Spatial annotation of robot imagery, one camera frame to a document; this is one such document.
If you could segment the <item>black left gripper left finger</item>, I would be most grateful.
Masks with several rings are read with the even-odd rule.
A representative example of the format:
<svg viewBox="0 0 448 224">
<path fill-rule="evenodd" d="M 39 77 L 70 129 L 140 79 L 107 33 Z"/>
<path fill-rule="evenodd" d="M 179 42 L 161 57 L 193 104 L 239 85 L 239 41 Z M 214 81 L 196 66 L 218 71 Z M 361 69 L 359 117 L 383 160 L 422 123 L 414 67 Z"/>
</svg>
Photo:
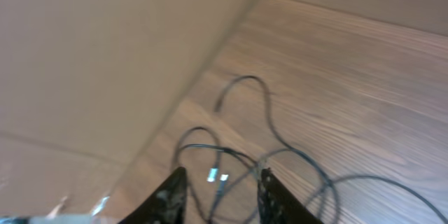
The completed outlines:
<svg viewBox="0 0 448 224">
<path fill-rule="evenodd" d="M 188 197 L 185 167 L 177 167 L 157 189 L 119 224 L 184 224 Z"/>
</svg>

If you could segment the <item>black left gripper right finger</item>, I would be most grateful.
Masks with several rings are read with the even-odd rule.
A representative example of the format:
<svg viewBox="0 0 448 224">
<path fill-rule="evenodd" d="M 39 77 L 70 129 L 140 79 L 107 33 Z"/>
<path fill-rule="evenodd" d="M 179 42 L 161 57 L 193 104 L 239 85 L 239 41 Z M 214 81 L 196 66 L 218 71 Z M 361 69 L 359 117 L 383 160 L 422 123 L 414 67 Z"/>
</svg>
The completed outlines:
<svg viewBox="0 0 448 224">
<path fill-rule="evenodd" d="M 323 224 L 271 169 L 261 169 L 259 172 L 257 201 L 261 224 Z"/>
</svg>

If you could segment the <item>cardboard left side panel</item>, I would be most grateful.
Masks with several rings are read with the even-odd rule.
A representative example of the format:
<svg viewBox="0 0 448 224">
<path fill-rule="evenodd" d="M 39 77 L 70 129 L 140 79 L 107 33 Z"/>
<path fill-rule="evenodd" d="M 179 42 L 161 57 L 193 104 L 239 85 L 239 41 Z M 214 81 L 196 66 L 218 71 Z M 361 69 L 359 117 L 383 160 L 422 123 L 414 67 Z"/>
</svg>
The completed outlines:
<svg viewBox="0 0 448 224">
<path fill-rule="evenodd" d="M 91 211 L 252 0 L 1 0 L 1 213 Z"/>
</svg>

